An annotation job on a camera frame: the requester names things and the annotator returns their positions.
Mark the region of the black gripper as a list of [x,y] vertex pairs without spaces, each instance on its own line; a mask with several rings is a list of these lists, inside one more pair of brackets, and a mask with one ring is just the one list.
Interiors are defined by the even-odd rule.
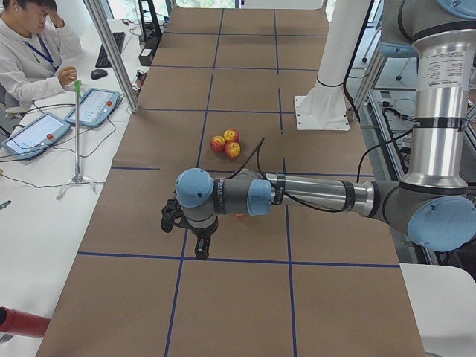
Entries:
[[197,237],[197,242],[194,248],[197,260],[206,260],[209,256],[210,238],[219,227],[219,220],[215,220],[203,228],[190,226],[189,230]]

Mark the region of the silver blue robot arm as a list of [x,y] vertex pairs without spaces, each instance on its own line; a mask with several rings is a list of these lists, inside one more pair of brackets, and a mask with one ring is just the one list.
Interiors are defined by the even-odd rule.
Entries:
[[176,179],[161,228],[191,230],[195,255],[209,255],[219,216],[266,215],[274,205],[356,212],[387,223],[432,251],[452,251],[475,238],[475,205],[460,177],[467,100],[475,55],[473,1],[386,1],[381,47],[419,55],[408,172],[398,182],[328,181],[237,170],[213,178],[191,168]]

